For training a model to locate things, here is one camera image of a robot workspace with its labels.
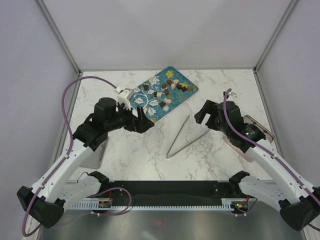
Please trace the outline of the metal tongs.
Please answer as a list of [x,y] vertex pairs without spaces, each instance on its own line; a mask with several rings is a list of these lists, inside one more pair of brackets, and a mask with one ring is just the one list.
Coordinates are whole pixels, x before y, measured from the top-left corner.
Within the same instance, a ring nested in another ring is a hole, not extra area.
[[210,132],[209,129],[197,126],[197,124],[193,122],[192,118],[192,115],[189,114],[182,122],[182,125],[166,152],[165,157],[167,160],[198,143]]

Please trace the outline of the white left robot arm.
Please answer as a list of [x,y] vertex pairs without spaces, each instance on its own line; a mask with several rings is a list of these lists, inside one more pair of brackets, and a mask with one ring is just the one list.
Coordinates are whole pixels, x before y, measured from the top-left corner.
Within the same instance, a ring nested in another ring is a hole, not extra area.
[[105,197],[110,190],[109,178],[99,171],[89,173],[70,189],[65,189],[65,185],[75,170],[108,139],[109,132],[123,128],[142,134],[154,125],[141,106],[134,115],[131,108],[126,109],[113,98],[99,99],[93,113],[72,134],[72,144],[66,153],[31,187],[22,186],[18,190],[22,208],[40,226],[49,229],[61,219],[67,207],[89,196]]

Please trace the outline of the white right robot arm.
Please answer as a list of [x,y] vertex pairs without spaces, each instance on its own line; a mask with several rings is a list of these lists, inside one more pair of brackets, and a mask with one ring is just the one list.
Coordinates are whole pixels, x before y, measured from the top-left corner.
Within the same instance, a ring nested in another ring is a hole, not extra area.
[[235,174],[228,185],[233,197],[243,194],[254,197],[280,213],[282,219],[292,229],[301,231],[312,225],[320,215],[320,189],[295,171],[271,146],[265,131],[255,124],[245,122],[240,108],[233,101],[215,103],[207,100],[194,118],[201,124],[206,115],[206,126],[222,132],[232,147],[244,158],[258,163],[275,182],[274,186],[254,178],[244,171]]

